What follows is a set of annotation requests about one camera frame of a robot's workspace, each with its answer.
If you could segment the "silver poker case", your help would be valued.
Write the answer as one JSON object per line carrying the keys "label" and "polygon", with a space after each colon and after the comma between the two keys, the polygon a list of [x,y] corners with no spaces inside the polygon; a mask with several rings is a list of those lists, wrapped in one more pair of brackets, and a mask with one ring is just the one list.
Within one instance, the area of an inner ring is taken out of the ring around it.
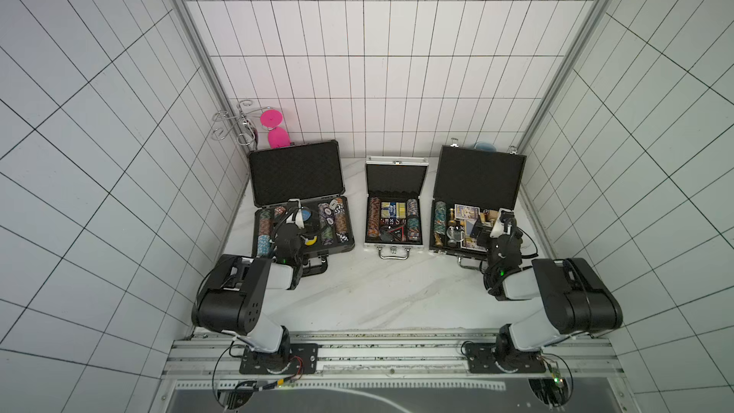
{"label": "silver poker case", "polygon": [[365,244],[382,260],[404,261],[424,246],[420,196],[425,158],[369,156]]}

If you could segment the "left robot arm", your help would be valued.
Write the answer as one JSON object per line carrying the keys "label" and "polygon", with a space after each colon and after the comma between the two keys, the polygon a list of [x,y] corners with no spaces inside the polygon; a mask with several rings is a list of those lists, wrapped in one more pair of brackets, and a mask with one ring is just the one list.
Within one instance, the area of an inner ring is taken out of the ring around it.
{"label": "left robot arm", "polygon": [[195,326],[230,335],[261,357],[291,357],[286,327],[265,316],[268,290],[294,290],[303,276],[302,229],[277,227],[264,254],[225,255],[200,285],[191,319]]}

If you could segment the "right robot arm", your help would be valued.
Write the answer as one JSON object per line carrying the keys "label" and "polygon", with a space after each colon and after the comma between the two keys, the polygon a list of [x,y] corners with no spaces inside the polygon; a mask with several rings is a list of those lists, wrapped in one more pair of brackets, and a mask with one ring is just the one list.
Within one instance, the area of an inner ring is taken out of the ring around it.
{"label": "right robot arm", "polygon": [[585,259],[535,257],[527,268],[522,260],[517,235],[502,234],[489,242],[489,265],[483,273],[487,292],[500,301],[540,300],[538,310],[501,328],[497,359],[538,353],[570,336],[621,327],[621,306]]}

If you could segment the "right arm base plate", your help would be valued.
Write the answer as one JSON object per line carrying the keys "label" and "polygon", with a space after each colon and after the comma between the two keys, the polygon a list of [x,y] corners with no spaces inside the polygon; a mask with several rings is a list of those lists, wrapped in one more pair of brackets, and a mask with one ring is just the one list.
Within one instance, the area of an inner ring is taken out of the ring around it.
{"label": "right arm base plate", "polygon": [[479,375],[535,375],[547,372],[538,353],[496,348],[495,343],[465,341],[460,352],[468,371]]}

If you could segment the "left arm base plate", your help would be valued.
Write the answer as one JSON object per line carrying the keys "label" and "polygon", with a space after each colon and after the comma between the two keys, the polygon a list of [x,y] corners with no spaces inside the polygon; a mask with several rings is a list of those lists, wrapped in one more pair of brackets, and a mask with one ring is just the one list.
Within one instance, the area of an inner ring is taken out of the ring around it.
{"label": "left arm base plate", "polygon": [[242,375],[294,376],[317,371],[319,346],[314,343],[290,343],[275,353],[252,352],[240,358]]}

